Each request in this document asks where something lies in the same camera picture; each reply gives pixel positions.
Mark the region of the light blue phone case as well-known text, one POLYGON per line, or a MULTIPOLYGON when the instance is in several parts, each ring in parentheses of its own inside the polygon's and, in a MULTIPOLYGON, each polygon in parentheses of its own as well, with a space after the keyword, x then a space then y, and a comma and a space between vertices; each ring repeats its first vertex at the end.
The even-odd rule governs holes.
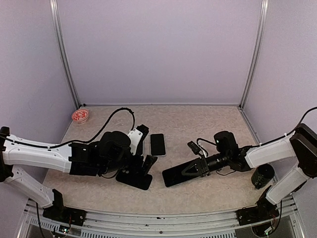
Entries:
POLYGON ((143 154, 144 154, 144 140, 142 141, 142 146, 141 146, 141 155, 143 156, 143 154))

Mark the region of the black phone case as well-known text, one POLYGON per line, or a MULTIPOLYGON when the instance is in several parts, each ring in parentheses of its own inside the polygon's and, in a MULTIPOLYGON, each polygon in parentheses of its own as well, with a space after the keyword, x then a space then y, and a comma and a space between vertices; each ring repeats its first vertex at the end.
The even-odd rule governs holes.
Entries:
POLYGON ((135 173, 132 170, 123 169, 118 173, 115 179, 125 185, 141 190, 148 190, 153 180, 153 176, 150 174, 142 175, 140 173, 135 173))

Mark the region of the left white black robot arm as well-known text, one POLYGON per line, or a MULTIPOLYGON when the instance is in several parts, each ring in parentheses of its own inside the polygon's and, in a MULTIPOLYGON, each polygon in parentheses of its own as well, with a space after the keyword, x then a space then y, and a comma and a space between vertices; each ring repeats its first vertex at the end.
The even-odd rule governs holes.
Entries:
POLYGON ((3 126, 0 129, 0 180, 37 202, 45 218, 82 226, 85 210, 65 206, 61 192, 42 185, 21 166, 47 168, 74 176, 103 177, 114 172, 118 182, 147 190, 153 179, 149 170, 157 161, 156 156, 143 157, 138 151, 147 134, 148 128, 141 125, 128 134, 105 132, 95 142, 54 145, 23 140, 3 126))

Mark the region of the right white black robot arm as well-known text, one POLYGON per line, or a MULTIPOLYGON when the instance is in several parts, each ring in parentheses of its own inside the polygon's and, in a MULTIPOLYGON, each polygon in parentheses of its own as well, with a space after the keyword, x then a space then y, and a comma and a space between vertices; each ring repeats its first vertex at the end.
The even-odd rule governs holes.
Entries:
POLYGON ((236 211, 241 226, 279 216, 277 204, 317 176, 317 134, 304 123, 293 132, 258 146, 240 148, 229 131, 215 134, 214 139, 218 154, 191 161, 182 169, 183 176, 203 177, 226 166, 237 172, 246 172, 274 161, 297 158, 296 165, 275 185, 267 188, 255 206, 236 211))

